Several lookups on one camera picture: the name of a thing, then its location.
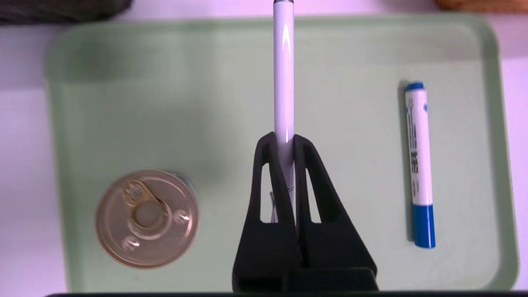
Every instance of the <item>tin can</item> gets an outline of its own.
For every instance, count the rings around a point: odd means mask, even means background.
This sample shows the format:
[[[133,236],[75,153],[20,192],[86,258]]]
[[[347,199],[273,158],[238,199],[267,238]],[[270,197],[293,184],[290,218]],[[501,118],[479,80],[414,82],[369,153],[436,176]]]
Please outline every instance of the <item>tin can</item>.
[[[156,268],[178,259],[196,236],[196,191],[184,176],[141,170],[115,181],[102,196],[96,231],[106,252],[133,268]]]

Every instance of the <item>blue cap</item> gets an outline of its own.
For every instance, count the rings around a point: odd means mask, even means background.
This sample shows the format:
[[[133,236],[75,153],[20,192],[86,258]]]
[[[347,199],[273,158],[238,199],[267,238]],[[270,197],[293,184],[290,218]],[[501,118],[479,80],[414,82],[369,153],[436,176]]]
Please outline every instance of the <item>blue cap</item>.
[[[406,88],[405,88],[405,91],[408,92],[408,91],[414,91],[414,90],[424,90],[425,88],[423,87],[423,82],[421,81],[414,81],[412,83],[410,83]]]
[[[424,248],[434,248],[435,221],[432,215],[432,205],[414,205],[414,244]]]

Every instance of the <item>green tray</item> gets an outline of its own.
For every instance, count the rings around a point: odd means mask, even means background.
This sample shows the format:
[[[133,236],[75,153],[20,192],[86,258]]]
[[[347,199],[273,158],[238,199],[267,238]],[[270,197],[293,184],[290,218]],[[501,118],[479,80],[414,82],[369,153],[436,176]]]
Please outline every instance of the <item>green tray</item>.
[[[231,290],[254,148],[273,129],[272,32],[271,20],[111,23],[56,42],[46,76],[69,290]],[[380,288],[512,288],[504,103],[486,22],[462,14],[299,18],[295,40],[296,132],[318,148],[378,265]],[[400,87],[414,79],[429,98],[433,250],[417,248],[409,231]],[[140,169],[180,172],[198,192],[195,242],[154,270],[118,264],[95,232],[105,189]]]

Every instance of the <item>brown object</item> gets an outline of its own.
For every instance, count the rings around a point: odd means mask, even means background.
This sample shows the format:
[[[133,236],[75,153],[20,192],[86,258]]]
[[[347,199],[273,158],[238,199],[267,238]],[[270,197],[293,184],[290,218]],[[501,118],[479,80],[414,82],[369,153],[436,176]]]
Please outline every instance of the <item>brown object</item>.
[[[102,21],[131,4],[132,0],[0,0],[0,25]]]
[[[436,0],[443,10],[482,13],[528,13],[528,0]]]

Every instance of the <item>white pen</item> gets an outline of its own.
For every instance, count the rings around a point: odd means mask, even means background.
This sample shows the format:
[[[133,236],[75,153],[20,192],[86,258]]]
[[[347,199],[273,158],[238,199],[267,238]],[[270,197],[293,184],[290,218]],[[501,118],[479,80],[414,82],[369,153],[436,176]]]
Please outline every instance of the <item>white pen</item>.
[[[274,116],[280,165],[293,202],[294,137],[294,2],[273,3],[274,36]],[[275,209],[272,222],[277,220]]]
[[[427,94],[423,82],[409,84],[405,91],[407,130],[411,163],[414,244],[434,248],[435,221],[432,210],[431,152]]]

